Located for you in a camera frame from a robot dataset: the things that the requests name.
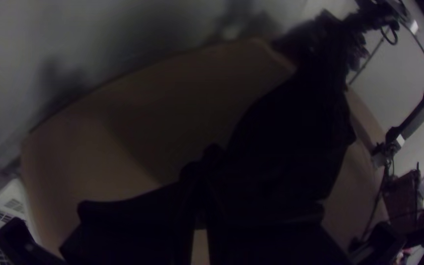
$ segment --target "desk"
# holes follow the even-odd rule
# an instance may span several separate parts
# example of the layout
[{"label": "desk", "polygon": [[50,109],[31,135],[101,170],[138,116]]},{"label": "desk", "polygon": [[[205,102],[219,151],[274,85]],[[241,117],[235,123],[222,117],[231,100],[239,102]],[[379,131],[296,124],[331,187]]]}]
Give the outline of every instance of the desk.
[{"label": "desk", "polygon": [[[175,181],[211,142],[225,146],[247,107],[292,72],[262,41],[227,43],[120,77],[53,116],[22,147],[22,180],[41,244],[59,255],[79,224],[82,200],[127,199]],[[381,141],[361,100],[351,90],[347,98],[366,144]],[[342,249],[362,234],[381,176],[363,142],[351,145],[324,202],[323,226]],[[386,216],[381,205],[375,219]]]}]

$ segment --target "white wall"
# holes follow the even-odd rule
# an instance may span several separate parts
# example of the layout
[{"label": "white wall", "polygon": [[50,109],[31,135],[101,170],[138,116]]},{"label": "white wall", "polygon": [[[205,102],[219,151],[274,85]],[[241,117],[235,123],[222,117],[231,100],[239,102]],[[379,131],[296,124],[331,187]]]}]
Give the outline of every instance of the white wall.
[{"label": "white wall", "polygon": [[[406,2],[419,21],[424,44],[424,18],[413,0]],[[268,26],[256,29],[257,34],[283,32],[322,8],[343,18],[356,4],[353,0],[0,0],[0,166],[17,156],[28,129],[66,95],[171,52],[216,41],[224,32],[235,38],[236,28],[252,20]],[[369,50],[379,37],[378,32],[367,35]],[[353,85],[385,130],[406,117],[424,89],[423,55],[406,31],[399,38],[395,47],[383,45]],[[424,173],[424,124],[397,155],[397,173],[408,171],[417,161]]]},{"label": "white wall", "polygon": [[[419,26],[424,47],[424,17],[414,0],[404,1]],[[379,32],[366,35],[368,50],[380,40]],[[424,92],[424,56],[409,32],[402,28],[396,46],[382,44],[353,88],[368,105],[382,128],[399,125],[421,100]],[[424,175],[424,123],[395,156],[396,174],[403,175],[420,162]]]},{"label": "white wall", "polygon": [[28,129],[67,95],[216,41],[228,27],[251,20],[268,24],[257,31],[282,31],[306,2],[0,0],[0,166],[17,156]]}]

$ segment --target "black equipment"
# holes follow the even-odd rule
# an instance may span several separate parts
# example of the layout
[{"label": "black equipment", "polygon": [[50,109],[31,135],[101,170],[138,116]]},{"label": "black equipment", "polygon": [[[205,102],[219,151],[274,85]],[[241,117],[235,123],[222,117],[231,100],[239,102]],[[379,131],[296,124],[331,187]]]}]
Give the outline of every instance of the black equipment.
[{"label": "black equipment", "polygon": [[[330,194],[356,138],[344,92],[349,70],[366,55],[362,33],[383,26],[395,32],[405,17],[386,2],[343,21],[323,12],[274,42],[299,68],[248,109],[227,149],[211,145],[200,161],[182,169],[178,182],[142,196],[81,203],[81,224],[60,248],[66,262],[190,264],[194,229],[206,227],[211,264],[389,263],[404,239],[375,229],[372,238],[391,243],[368,243],[351,259],[321,228],[324,213],[317,201]],[[410,136],[420,117],[424,100],[389,131],[380,152],[387,156],[392,150],[393,135]],[[16,219],[8,225],[22,228]],[[18,251],[8,250],[9,258],[63,263],[45,257],[27,234],[0,233],[3,250],[25,246],[12,246]]]}]

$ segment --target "gray wall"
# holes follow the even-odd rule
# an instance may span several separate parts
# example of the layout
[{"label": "gray wall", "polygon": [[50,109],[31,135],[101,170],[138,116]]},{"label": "gray wall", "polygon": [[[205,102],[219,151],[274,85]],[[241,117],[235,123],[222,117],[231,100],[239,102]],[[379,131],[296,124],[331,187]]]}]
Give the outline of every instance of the gray wall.
[{"label": "gray wall", "polygon": [[[413,0],[406,1],[419,21]],[[221,39],[275,35],[328,8],[343,18],[352,0],[0,0],[0,166],[19,153],[27,131],[63,99],[128,69]],[[353,87],[383,129],[420,100],[424,58],[408,33],[384,44]],[[367,35],[371,50],[380,34]],[[403,174],[419,161],[424,125],[396,157]]]},{"label": "gray wall", "polygon": [[63,99],[167,54],[293,25],[305,0],[0,0],[0,166]]},{"label": "gray wall", "polygon": [[[404,1],[420,26],[418,33],[424,47],[424,16],[414,0]],[[409,32],[402,28],[396,46],[382,44],[353,88],[368,105],[382,128],[399,125],[421,100],[424,91],[424,56]],[[380,40],[379,32],[366,35],[368,50]],[[424,175],[424,123],[406,141],[395,157],[399,176],[416,168],[420,162]]]}]

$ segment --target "cable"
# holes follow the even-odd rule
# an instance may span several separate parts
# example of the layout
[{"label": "cable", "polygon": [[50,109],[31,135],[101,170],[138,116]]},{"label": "cable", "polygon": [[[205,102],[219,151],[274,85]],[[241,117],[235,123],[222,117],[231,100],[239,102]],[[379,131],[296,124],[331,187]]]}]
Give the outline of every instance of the cable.
[{"label": "cable", "polygon": [[384,32],[382,28],[380,28],[380,33],[382,33],[382,36],[384,39],[390,44],[390,45],[396,45],[398,43],[398,36],[397,33],[395,33],[395,30],[391,28],[392,34],[394,35],[394,40],[390,40],[389,37],[387,37],[387,33]]},{"label": "cable", "polygon": [[377,206],[379,205],[380,198],[382,197],[383,185],[387,181],[386,178],[389,177],[388,172],[389,172],[390,168],[387,168],[387,166],[390,167],[391,165],[392,165],[392,163],[390,163],[389,165],[386,165],[386,169],[384,169],[384,176],[382,177],[382,181],[380,182],[379,191],[377,192],[377,195],[375,197],[374,207],[372,208],[371,215],[369,216],[369,220],[366,224],[366,227],[364,228],[363,234],[361,235],[361,241],[364,241],[364,238],[371,231],[370,226],[371,226],[372,220],[374,219],[375,211],[377,210]]},{"label": "cable", "polygon": [[392,218],[389,218],[387,221],[388,221],[388,222],[390,222],[390,221],[393,221],[393,220],[395,220],[395,219],[399,219],[399,218],[405,217],[405,216],[407,216],[407,215],[412,215],[412,214],[414,214],[414,213],[421,213],[421,212],[424,212],[424,209],[420,209],[420,210],[416,210],[416,211],[411,211],[411,212],[402,213],[402,214],[396,215],[396,216],[394,216],[394,217],[392,217]]},{"label": "cable", "polygon": [[418,37],[415,34],[412,33],[412,31],[408,28],[407,25],[405,25],[405,23],[402,23],[402,25],[403,25],[404,28],[406,28],[410,32],[410,35],[412,35],[412,37],[415,39],[415,41],[417,42],[418,47],[420,48],[420,50],[422,50],[423,55],[424,55],[424,49],[423,49],[422,44],[418,40]]},{"label": "cable", "polygon": [[366,68],[367,64],[371,61],[372,57],[374,56],[374,54],[376,53],[376,51],[380,48],[380,46],[382,45],[382,43],[384,42],[385,38],[382,37],[380,38],[379,42],[377,43],[377,45],[375,46],[374,50],[372,51],[371,54],[369,54],[368,59],[364,62],[364,64],[361,66],[361,68],[359,68],[358,72],[356,72],[356,74],[353,76],[353,78],[351,78],[351,80],[349,81],[348,85],[352,85],[353,82],[356,80],[356,78],[361,74],[361,72]]}]

